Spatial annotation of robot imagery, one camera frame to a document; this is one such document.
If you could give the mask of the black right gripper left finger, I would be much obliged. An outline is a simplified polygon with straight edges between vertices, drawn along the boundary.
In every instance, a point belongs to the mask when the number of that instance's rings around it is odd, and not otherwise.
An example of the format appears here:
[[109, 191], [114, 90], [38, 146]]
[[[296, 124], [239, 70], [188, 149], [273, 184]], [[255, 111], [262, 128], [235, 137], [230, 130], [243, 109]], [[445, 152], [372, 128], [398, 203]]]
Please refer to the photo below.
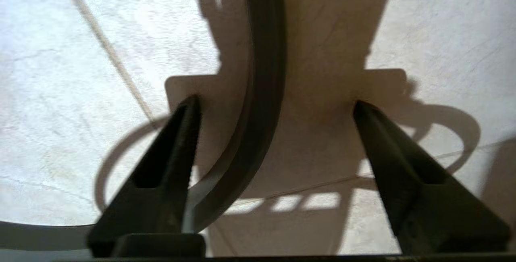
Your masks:
[[182, 232], [201, 122], [184, 99], [88, 234], [94, 257], [203, 257], [200, 234]]

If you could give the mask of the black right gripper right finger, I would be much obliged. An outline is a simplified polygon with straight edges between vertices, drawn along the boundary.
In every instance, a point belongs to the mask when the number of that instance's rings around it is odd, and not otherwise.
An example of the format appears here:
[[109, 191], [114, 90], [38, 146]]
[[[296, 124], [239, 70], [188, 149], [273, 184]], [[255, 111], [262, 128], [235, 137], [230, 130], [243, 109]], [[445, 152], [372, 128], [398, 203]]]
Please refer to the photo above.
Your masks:
[[507, 249], [509, 226], [380, 109], [357, 101], [353, 117], [404, 254]]

